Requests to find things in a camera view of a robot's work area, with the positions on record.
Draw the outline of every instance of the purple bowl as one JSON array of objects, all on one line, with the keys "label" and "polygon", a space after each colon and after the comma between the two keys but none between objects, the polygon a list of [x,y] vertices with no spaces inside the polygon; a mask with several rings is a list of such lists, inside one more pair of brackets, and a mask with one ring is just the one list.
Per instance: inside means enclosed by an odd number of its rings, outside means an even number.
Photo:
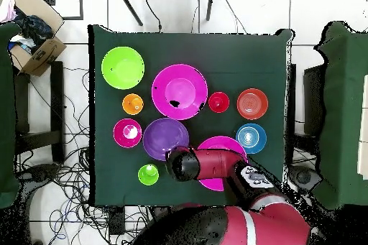
[{"label": "purple bowl", "polygon": [[165,161],[165,153],[176,146],[187,147],[189,133],[182,123],[175,119],[157,119],[143,133],[143,147],[156,160]]}]

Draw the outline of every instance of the small red bowl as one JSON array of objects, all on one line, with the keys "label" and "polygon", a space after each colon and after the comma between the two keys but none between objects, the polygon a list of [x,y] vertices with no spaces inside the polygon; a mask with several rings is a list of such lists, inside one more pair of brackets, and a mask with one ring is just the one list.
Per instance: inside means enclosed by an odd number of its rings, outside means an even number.
[{"label": "small red bowl", "polygon": [[249,88],[238,97],[236,102],[238,112],[245,119],[254,120],[262,117],[268,108],[266,95],[256,88]]},{"label": "small red bowl", "polygon": [[208,100],[210,109],[216,113],[225,112],[229,107],[229,104],[229,97],[224,92],[215,92]]}]

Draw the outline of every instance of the pink bowl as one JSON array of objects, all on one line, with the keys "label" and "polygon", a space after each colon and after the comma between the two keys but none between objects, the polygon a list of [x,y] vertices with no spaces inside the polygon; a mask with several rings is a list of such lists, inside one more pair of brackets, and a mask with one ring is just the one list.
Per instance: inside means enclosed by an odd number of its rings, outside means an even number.
[{"label": "pink bowl", "polygon": [[132,148],[140,142],[142,128],[134,119],[122,119],[116,123],[113,134],[120,147]]},{"label": "pink bowl", "polygon": [[190,65],[170,65],[158,73],[152,84],[153,103],[171,119],[195,116],[204,107],[207,95],[205,78]]},{"label": "pink bowl", "polygon": [[[248,162],[244,148],[231,137],[211,137],[198,146],[198,149],[227,149],[238,152]],[[207,179],[199,181],[204,187],[214,191],[224,191],[224,184],[221,178]]]}]

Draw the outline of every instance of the pink cup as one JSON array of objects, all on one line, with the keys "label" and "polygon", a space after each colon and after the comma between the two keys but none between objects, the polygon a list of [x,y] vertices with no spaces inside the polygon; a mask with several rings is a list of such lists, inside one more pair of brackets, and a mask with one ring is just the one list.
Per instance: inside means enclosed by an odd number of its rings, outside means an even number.
[{"label": "pink cup", "polygon": [[120,147],[132,148],[140,142],[142,128],[134,119],[122,119],[116,123],[113,134]]}]

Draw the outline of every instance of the lime green bowl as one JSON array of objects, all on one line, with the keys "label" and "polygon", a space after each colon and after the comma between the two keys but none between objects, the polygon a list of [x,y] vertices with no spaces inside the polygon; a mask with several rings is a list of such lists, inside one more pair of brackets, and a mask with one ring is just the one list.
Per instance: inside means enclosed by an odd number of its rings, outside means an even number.
[{"label": "lime green bowl", "polygon": [[138,180],[143,185],[153,185],[158,180],[158,168],[153,164],[148,164],[141,167],[138,171]]},{"label": "lime green bowl", "polygon": [[130,47],[115,47],[102,60],[102,76],[113,88],[127,90],[143,78],[144,63],[141,55]]}]

